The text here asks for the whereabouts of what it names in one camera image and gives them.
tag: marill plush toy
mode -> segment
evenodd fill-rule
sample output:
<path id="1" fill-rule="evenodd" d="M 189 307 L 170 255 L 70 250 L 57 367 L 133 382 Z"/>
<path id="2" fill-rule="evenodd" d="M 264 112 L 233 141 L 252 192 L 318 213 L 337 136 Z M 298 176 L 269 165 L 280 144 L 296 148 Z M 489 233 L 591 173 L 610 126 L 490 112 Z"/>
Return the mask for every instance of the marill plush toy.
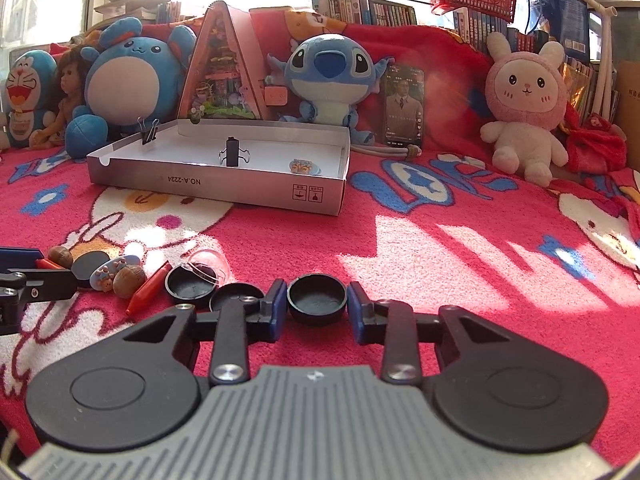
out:
<path id="1" fill-rule="evenodd" d="M 547 187 L 549 164 L 568 161 L 564 146 L 550 132 L 566 110 L 566 86 L 558 72 L 564 48 L 550 41 L 540 54 L 512 54 L 500 32 L 489 34 L 486 44 L 495 61 L 486 78 L 486 102 L 498 120 L 482 126 L 480 136 L 495 142 L 496 168 L 507 174 L 519 170 L 527 182 Z"/>
<path id="2" fill-rule="evenodd" d="M 108 125 L 124 135 L 148 129 L 158 119 L 164 121 L 182 94 L 196 37 L 183 25 L 174 28 L 167 43 L 142 38 L 142 23 L 123 18 L 100 35 L 99 53 L 94 47 L 82 49 L 91 61 L 86 77 L 86 106 L 74 111 L 66 128 L 65 145 L 73 158 L 83 158 L 106 142 Z"/>
<path id="3" fill-rule="evenodd" d="M 6 78 L 7 115 L 0 116 L 0 150 L 26 148 L 33 130 L 49 126 L 56 115 L 45 106 L 56 73 L 56 62 L 44 50 L 30 50 L 20 56 Z"/>
<path id="4" fill-rule="evenodd" d="M 301 117 L 281 120 L 346 126 L 353 144 L 373 144 L 371 132 L 355 129 L 358 113 L 354 105 L 379 91 L 380 77 L 392 58 L 374 64 L 355 41 L 340 34 L 323 34 L 303 41 L 287 62 L 270 54 L 267 61 L 284 74 L 287 87 L 304 99 Z"/>

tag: brown wooden ball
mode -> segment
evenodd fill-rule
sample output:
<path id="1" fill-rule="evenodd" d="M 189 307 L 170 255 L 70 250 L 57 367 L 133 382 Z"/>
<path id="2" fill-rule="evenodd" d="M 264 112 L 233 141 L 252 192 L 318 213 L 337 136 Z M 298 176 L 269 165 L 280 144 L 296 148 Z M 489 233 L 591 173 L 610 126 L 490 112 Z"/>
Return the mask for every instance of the brown wooden ball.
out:
<path id="1" fill-rule="evenodd" d="M 74 258 L 71 251 L 62 245 L 56 245 L 55 247 L 50 248 L 47 258 L 55 264 L 58 264 L 60 267 L 65 267 L 65 269 L 70 269 L 74 264 Z"/>
<path id="2" fill-rule="evenodd" d="M 128 265 L 120 270 L 113 279 L 113 293 L 128 300 L 146 281 L 146 274 L 139 265 Z"/>

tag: blue plush toy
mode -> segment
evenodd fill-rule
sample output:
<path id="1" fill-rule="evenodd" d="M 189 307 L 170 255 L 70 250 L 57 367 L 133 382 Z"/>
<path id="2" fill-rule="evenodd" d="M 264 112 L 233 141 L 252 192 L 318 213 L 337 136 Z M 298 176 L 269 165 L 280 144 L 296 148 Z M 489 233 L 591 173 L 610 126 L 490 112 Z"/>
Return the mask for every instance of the blue plush toy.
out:
<path id="1" fill-rule="evenodd" d="M 164 121 L 182 94 L 196 37 L 189 27 L 178 25 L 168 42 L 142 38 L 142 23 L 123 18 L 100 35 L 99 53 L 86 46 L 81 55 L 93 63 L 86 77 L 86 106 L 74 111 L 65 133 L 66 152 L 83 158 L 105 145 L 108 126 L 124 135 L 148 129 Z"/>
<path id="2" fill-rule="evenodd" d="M 30 50 L 20 56 L 6 78 L 6 96 L 11 110 L 0 118 L 0 150 L 26 148 L 33 130 L 49 126 L 56 115 L 45 106 L 56 73 L 56 61 L 44 50 Z"/>
<path id="3" fill-rule="evenodd" d="M 323 34 L 304 41 L 283 62 L 270 54 L 269 65 L 284 74 L 287 87 L 298 97 L 301 117 L 281 120 L 346 126 L 353 144 L 373 144 L 371 132 L 356 130 L 354 105 L 377 92 L 380 77 L 392 58 L 373 63 L 355 41 L 339 34 Z"/>

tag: brown cardboard box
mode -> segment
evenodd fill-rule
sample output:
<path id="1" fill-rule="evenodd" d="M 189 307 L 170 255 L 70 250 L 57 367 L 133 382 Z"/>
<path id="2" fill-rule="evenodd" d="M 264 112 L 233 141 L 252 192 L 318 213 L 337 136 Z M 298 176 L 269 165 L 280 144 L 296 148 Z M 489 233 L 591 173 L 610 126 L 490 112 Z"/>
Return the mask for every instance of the brown cardboard box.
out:
<path id="1" fill-rule="evenodd" d="M 626 135 L 626 164 L 640 171 L 640 63 L 618 64 L 616 90 L 620 101 L 614 122 Z"/>

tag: smartphone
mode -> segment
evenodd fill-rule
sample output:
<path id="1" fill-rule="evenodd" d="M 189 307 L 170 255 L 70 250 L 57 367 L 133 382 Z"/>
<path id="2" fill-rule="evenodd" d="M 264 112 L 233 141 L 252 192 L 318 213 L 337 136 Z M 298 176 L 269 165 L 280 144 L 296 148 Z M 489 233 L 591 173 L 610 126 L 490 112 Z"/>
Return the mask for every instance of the smartphone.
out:
<path id="1" fill-rule="evenodd" d="M 424 133 L 424 72 L 413 66 L 392 64 L 383 75 L 384 138 L 378 142 L 404 148 L 422 147 Z"/>

